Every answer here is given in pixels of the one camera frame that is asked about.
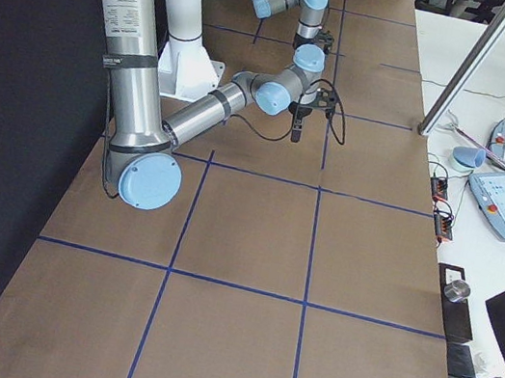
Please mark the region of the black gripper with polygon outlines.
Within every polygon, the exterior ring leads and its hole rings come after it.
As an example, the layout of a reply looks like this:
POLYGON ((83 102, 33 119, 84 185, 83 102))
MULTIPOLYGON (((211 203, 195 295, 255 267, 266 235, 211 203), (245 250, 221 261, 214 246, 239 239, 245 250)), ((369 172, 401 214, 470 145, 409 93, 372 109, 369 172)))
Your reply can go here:
POLYGON ((311 114, 314 110, 322 110, 328 119, 334 116, 334 110, 337 105, 337 96, 331 90, 325 88, 317 88, 314 94, 306 94, 306 100, 301 102, 293 101, 290 103, 289 112, 294 114, 293 123, 290 134, 290 141, 299 143, 301 141, 302 129, 304 129, 304 118, 311 114))
POLYGON ((331 31, 319 30, 316 37, 315 43, 322 48, 325 54, 331 54, 334 44, 334 37, 331 31))

